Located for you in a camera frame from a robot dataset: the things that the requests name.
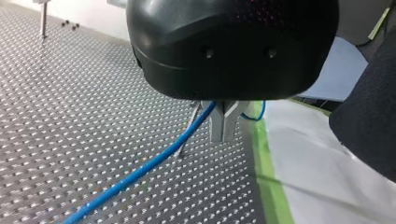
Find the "black object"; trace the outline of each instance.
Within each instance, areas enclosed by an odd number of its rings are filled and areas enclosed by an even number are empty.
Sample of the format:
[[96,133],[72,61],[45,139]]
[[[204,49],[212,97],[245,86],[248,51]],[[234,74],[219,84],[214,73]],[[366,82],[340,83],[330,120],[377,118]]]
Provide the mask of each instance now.
[[131,42],[148,83],[195,100],[292,96],[318,78],[336,0],[129,0]]
[[396,181],[396,29],[355,89],[330,116],[338,139],[380,174]]

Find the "black plastic housing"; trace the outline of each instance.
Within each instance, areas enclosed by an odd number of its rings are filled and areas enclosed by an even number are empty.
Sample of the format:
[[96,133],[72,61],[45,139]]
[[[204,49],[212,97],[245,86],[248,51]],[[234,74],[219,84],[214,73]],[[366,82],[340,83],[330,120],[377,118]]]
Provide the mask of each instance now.
[[147,82],[193,100],[271,100],[318,78],[338,24],[336,0],[129,0]]

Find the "metal post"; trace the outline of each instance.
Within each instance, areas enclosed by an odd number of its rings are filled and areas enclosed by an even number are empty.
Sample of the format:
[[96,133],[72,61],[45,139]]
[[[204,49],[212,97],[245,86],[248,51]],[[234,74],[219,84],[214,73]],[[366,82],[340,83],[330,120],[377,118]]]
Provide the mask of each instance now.
[[47,3],[41,4],[41,26],[40,35],[43,39],[46,37],[46,26],[47,26]]

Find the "black screw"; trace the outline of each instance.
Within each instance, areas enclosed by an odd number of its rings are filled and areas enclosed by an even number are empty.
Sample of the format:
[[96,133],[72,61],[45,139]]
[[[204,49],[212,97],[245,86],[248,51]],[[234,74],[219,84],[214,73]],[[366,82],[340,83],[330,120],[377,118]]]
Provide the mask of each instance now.
[[270,59],[275,58],[276,54],[276,49],[268,49],[268,57],[270,57]]

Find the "metal surface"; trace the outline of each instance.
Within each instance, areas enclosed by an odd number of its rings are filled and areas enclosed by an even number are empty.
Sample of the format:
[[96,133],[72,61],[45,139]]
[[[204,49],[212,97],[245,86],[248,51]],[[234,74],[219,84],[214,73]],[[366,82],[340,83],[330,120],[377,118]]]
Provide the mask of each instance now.
[[41,37],[46,38],[47,29],[47,7],[48,3],[41,4],[41,22],[40,22],[40,34]]
[[107,3],[116,7],[126,8],[127,0],[107,0]]
[[[0,7],[0,223],[57,223],[160,153],[191,108],[143,79],[129,46]],[[84,223],[261,223],[252,152],[208,122]]]
[[[201,102],[203,107],[209,106],[209,101]],[[249,101],[218,102],[210,114],[210,141],[214,143],[232,142],[235,138],[235,128],[239,116],[247,109]]]

